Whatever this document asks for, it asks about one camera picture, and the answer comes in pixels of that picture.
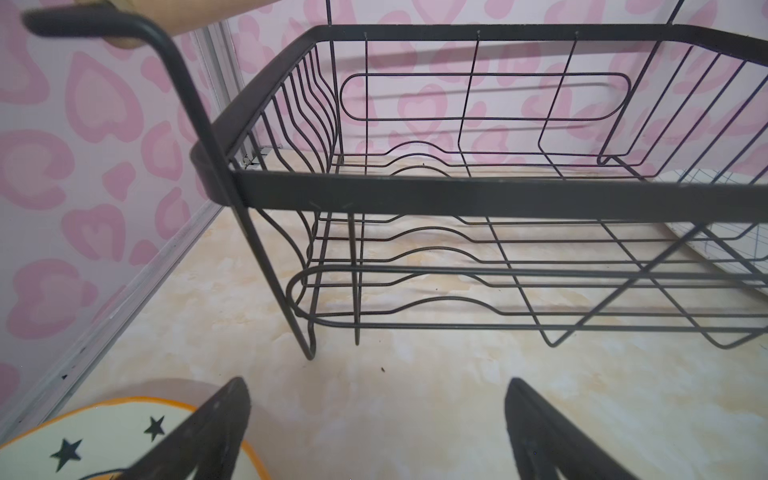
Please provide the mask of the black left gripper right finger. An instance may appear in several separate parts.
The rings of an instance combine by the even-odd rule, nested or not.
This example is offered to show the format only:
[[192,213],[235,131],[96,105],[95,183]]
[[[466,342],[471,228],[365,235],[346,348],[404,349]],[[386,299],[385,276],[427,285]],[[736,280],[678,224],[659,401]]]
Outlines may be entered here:
[[505,420],[522,479],[635,477],[521,378],[507,388]]

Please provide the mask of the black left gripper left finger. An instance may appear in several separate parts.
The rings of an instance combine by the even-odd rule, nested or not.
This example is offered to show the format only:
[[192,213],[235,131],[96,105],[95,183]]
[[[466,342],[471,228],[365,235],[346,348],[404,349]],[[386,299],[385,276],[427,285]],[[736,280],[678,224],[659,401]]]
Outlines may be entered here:
[[120,477],[230,479],[250,412],[247,385],[234,377]]

